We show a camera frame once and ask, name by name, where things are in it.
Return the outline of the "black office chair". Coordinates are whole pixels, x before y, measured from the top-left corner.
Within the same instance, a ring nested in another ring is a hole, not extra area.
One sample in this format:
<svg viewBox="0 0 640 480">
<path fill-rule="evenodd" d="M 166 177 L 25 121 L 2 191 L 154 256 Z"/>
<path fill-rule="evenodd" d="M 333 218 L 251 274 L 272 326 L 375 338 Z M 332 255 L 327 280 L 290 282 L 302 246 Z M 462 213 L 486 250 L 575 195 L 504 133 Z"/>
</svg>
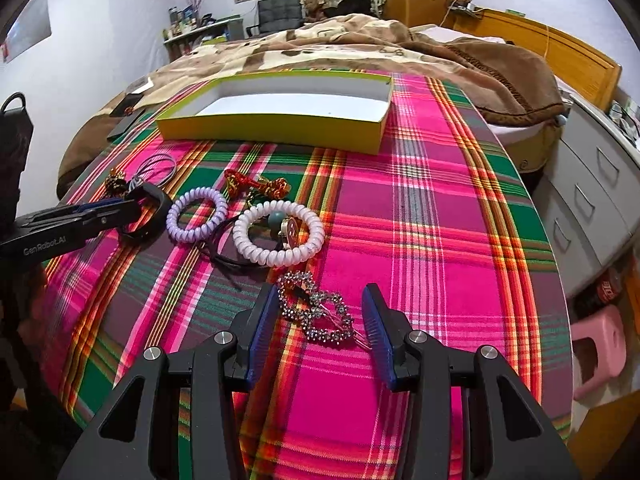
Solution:
<svg viewBox="0 0 640 480">
<path fill-rule="evenodd" d="M 245 29 L 249 37 L 296 29 L 304 24 L 300 0 L 260 0 L 257 11 L 258 23 Z"/>
</svg>

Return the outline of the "brown teddy bear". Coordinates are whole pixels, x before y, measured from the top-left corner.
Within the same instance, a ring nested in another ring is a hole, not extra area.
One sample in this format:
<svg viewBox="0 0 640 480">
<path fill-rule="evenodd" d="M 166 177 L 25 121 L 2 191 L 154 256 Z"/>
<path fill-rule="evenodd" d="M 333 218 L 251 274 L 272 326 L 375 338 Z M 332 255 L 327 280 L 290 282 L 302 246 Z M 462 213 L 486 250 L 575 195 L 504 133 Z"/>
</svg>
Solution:
<svg viewBox="0 0 640 480">
<path fill-rule="evenodd" d="M 326 18 L 324 13 L 326 0 L 303 0 L 303 6 L 307 23 L 322 21 Z"/>
</svg>

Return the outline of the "white paper card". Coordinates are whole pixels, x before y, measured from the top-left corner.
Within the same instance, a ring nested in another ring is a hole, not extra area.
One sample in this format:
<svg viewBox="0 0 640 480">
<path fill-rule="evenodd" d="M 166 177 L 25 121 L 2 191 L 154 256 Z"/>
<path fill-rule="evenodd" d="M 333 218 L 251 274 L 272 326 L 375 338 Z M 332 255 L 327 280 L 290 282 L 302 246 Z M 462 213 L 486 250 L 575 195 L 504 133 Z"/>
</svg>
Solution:
<svg viewBox="0 0 640 480">
<path fill-rule="evenodd" d="M 150 76 L 144 76 L 132 82 L 126 89 L 127 93 L 142 94 L 146 90 L 154 87 L 154 82 Z"/>
</svg>

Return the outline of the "yellow shallow cardboard box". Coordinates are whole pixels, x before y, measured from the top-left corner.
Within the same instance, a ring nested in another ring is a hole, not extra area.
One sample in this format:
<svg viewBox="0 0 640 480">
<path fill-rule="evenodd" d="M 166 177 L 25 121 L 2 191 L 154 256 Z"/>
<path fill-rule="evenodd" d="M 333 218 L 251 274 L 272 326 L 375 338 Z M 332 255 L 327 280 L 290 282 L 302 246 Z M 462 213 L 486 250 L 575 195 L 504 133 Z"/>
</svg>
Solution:
<svg viewBox="0 0 640 480">
<path fill-rule="evenodd" d="M 378 154 L 387 75 L 286 70 L 209 81 L 157 117 L 166 140 L 250 141 Z"/>
</svg>

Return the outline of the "dark phone with red charm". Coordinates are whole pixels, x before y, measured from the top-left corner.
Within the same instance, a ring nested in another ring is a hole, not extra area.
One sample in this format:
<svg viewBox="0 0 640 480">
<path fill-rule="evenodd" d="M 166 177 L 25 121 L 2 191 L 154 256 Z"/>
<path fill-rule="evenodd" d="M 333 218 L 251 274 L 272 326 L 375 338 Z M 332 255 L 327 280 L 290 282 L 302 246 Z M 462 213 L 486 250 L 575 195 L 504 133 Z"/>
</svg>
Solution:
<svg viewBox="0 0 640 480">
<path fill-rule="evenodd" d="M 111 111 L 111 117 L 125 117 L 132 114 L 134 107 L 143 99 L 142 93 L 127 93 Z"/>
</svg>

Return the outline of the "grey bedside drawer cabinet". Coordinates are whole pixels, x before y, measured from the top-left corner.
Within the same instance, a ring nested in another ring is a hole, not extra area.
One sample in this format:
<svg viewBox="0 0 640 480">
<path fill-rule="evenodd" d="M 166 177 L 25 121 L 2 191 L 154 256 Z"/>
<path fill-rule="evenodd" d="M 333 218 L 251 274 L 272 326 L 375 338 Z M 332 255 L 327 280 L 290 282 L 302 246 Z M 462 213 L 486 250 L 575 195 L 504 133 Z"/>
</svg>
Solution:
<svg viewBox="0 0 640 480">
<path fill-rule="evenodd" d="M 612 119 L 582 96 L 570 111 L 534 204 L 572 298 L 639 237 L 639 150 Z"/>
</svg>

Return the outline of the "red gold knot ornament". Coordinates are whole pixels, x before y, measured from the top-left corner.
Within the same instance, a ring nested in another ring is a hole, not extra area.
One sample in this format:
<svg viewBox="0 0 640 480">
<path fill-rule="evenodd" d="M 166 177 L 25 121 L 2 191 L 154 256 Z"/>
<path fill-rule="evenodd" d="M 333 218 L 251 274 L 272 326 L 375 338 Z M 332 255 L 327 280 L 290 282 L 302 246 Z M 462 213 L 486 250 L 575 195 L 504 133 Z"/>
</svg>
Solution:
<svg viewBox="0 0 640 480">
<path fill-rule="evenodd" d="M 273 180 L 262 176 L 252 178 L 234 169 L 224 170 L 224 183 L 229 200 L 237 200 L 243 195 L 263 197 L 267 200 L 283 200 L 291 192 L 291 185 L 285 178 Z"/>
</svg>

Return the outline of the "black bag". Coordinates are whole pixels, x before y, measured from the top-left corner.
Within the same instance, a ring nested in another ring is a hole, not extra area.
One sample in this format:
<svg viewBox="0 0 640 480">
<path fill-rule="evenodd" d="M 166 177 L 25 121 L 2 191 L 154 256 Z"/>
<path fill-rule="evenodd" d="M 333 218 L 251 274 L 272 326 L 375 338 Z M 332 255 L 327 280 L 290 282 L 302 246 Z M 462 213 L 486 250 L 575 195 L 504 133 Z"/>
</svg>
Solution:
<svg viewBox="0 0 640 480">
<path fill-rule="evenodd" d="M 34 125 L 26 110 L 26 96 L 14 92 L 1 105 L 1 223 L 13 223 L 20 200 L 21 174 Z"/>
</svg>

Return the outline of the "pink plastic stool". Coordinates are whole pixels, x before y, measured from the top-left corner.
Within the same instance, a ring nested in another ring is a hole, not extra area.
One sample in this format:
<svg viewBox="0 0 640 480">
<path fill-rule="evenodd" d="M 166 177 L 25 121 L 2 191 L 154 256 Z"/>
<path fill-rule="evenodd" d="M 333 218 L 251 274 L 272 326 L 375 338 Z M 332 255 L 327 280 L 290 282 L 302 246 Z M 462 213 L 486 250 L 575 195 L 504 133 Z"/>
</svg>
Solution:
<svg viewBox="0 0 640 480">
<path fill-rule="evenodd" d="M 620 310 L 614 304 L 574 323 L 570 332 L 573 342 L 590 340 L 597 359 L 592 376 L 574 389 L 578 401 L 620 376 L 627 359 L 626 338 Z"/>
</svg>

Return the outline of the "wooden bed headboard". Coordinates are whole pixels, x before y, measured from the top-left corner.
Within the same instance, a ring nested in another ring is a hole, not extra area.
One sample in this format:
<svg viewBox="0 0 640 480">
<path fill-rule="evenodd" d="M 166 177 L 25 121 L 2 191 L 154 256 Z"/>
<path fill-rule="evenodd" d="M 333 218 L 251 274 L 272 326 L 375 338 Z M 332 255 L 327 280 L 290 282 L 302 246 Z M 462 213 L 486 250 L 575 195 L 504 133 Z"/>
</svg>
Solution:
<svg viewBox="0 0 640 480">
<path fill-rule="evenodd" d="M 622 66 L 597 48 L 567 32 L 529 18 L 492 9 L 455 10 L 454 30 L 477 37 L 511 41 L 542 56 L 556 76 L 605 112 L 620 82 Z"/>
</svg>

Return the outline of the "plaid pink green tablecloth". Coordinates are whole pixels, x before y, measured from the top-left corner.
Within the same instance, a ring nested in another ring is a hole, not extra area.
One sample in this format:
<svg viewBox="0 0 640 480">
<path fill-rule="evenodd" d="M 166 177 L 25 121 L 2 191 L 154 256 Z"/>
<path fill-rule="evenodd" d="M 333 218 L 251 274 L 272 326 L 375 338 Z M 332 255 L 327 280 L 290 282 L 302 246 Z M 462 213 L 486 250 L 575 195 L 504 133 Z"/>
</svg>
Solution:
<svg viewBox="0 0 640 480">
<path fill-rule="evenodd" d="M 254 304 L 264 283 L 284 289 L 262 377 L 234 396 L 252 479 L 390 479 L 408 396 L 393 393 L 355 339 L 318 344 L 298 315 L 313 299 L 319 325 L 364 332 L 361 299 L 377 284 L 392 309 L 448 347 L 497 348 L 555 427 L 570 417 L 566 302 L 553 250 L 524 183 L 468 96 L 451 82 L 395 75 L 380 150 L 221 141 L 169 142 L 153 119 L 80 177 L 67 200 L 95 202 L 110 170 L 132 174 L 156 154 L 175 159 L 167 192 L 224 187 L 229 170 L 283 179 L 312 210 L 324 241 L 294 266 L 236 273 L 195 245 L 114 231 L 46 267 L 40 370 L 79 425 L 147 348 L 197 346 Z"/>
</svg>

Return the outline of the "brown plush blanket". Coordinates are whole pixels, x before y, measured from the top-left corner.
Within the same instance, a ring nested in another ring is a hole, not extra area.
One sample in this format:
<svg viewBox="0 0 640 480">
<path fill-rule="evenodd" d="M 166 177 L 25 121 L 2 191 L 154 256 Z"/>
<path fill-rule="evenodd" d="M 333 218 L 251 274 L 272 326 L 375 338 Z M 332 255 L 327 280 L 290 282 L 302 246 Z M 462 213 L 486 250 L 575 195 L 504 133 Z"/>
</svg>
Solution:
<svg viewBox="0 0 640 480">
<path fill-rule="evenodd" d="M 440 42 L 396 20 L 348 14 L 253 39 L 208 44 L 151 73 L 139 106 L 163 104 L 197 82 L 265 70 L 378 70 L 446 80 L 488 124 L 528 127 L 565 110 L 547 62 L 512 44 Z"/>
</svg>

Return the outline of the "white desk shelf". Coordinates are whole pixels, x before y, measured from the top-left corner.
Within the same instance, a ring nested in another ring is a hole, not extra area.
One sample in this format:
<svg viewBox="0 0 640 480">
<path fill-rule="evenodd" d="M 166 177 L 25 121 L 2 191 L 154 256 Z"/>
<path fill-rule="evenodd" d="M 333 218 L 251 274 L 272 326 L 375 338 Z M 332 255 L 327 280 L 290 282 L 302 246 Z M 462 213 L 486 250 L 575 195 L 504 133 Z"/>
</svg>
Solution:
<svg viewBox="0 0 640 480">
<path fill-rule="evenodd" d="M 194 28 L 178 36 L 173 36 L 163 42 L 170 62 L 190 53 L 200 44 L 218 44 L 242 40 L 245 38 L 243 19 L 238 16 L 214 21 L 204 26 Z"/>
</svg>

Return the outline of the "black smartphone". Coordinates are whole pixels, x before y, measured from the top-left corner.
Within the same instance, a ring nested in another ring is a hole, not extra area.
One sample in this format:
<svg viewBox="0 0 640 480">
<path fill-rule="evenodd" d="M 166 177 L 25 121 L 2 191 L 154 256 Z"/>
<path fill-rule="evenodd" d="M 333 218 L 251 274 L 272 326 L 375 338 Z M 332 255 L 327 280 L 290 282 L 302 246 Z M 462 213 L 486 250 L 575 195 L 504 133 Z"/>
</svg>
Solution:
<svg viewBox="0 0 640 480">
<path fill-rule="evenodd" d="M 123 117 L 122 120 L 115 126 L 115 128 L 107 135 L 106 142 L 113 143 L 121 136 L 126 134 L 129 129 L 134 126 L 140 117 L 145 113 L 144 108 L 134 110 L 130 115 Z"/>
</svg>

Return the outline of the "black smart wristband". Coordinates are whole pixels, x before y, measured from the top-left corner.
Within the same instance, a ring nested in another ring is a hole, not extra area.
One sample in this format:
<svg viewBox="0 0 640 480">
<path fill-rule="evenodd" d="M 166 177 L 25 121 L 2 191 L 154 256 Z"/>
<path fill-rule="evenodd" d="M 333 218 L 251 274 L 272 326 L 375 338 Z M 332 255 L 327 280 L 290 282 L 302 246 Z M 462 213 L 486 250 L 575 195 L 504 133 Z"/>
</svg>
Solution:
<svg viewBox="0 0 640 480">
<path fill-rule="evenodd" d="M 166 219 L 172 206 L 171 198 L 158 186 L 144 182 L 124 195 L 134 203 L 138 212 L 117 231 L 119 237 L 131 244 L 148 244 L 166 229 Z"/>
</svg>

